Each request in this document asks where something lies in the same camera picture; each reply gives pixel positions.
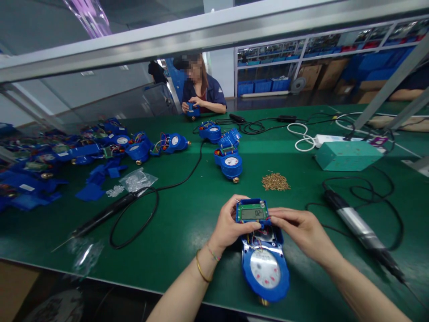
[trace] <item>pile of brass screws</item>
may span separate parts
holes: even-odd
[[[290,186],[287,184],[286,178],[279,173],[274,173],[267,175],[262,178],[262,184],[267,190],[279,190],[284,191],[290,189]]]

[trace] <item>bracelet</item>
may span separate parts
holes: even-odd
[[[210,247],[209,247],[209,243],[207,243],[207,249],[209,250],[209,252],[212,254],[212,256],[216,259],[216,261],[217,262],[219,262],[220,261],[220,259],[222,258],[222,257],[217,257],[216,256],[216,254],[215,253],[213,253],[213,251],[210,249]]]
[[[198,252],[199,252],[199,251],[200,251],[200,250],[197,250],[197,254],[195,255],[195,258],[196,258],[196,260],[197,260],[198,270],[200,271],[200,274],[201,274],[202,279],[203,279],[203,280],[205,280],[207,283],[210,283],[212,280],[209,280],[209,279],[207,279],[207,278],[204,276],[204,274],[202,273],[201,267],[200,267],[200,263],[198,262]]]

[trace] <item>teal box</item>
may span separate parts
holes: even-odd
[[[365,141],[325,142],[316,153],[316,161],[324,171],[362,171],[383,154]]]

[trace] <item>worker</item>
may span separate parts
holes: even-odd
[[[164,96],[165,102],[170,105],[171,104],[171,94],[170,90],[167,87],[168,79],[164,75],[164,68],[160,66],[156,61],[151,60],[149,66],[147,68],[147,72],[152,75],[152,79],[155,84],[164,83],[165,85],[161,86],[161,94]]]
[[[405,78],[389,101],[414,101],[429,86],[429,61]]]
[[[235,222],[237,200],[242,199],[249,198],[234,195],[220,210],[213,234],[198,253],[202,272],[193,258],[158,301],[147,322],[191,322],[195,319],[209,287],[202,274],[210,280],[225,248],[239,236],[261,228],[257,222]],[[306,256],[327,272],[359,321],[410,322],[369,279],[343,258],[311,212],[272,208],[269,214],[271,222],[283,229]]]
[[[202,54],[176,57],[173,65],[188,74],[183,85],[183,113],[189,111],[189,102],[199,105],[200,113],[226,113],[227,102],[222,87],[216,79],[207,74]]]

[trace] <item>gold bracelet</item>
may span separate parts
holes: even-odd
[[[202,273],[201,267],[200,267],[200,263],[198,262],[198,252],[200,251],[200,249],[197,250],[197,254],[195,255],[195,258],[197,260],[197,266],[198,266],[198,270],[200,271],[201,277],[203,280],[205,280],[207,283],[210,283],[212,280],[207,279],[204,274]]]

